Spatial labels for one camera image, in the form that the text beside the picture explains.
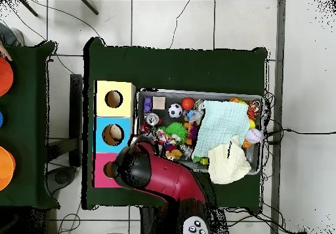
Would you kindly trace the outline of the person's hand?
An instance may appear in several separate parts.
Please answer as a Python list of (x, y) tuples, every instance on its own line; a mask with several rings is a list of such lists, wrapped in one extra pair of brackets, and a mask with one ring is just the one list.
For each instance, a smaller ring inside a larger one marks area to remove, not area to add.
[(8, 53), (8, 51), (6, 50), (6, 48), (3, 46), (2, 43), (0, 43), (0, 54), (2, 58), (6, 58), (9, 61), (12, 61), (12, 58), (10, 56), (10, 54)]

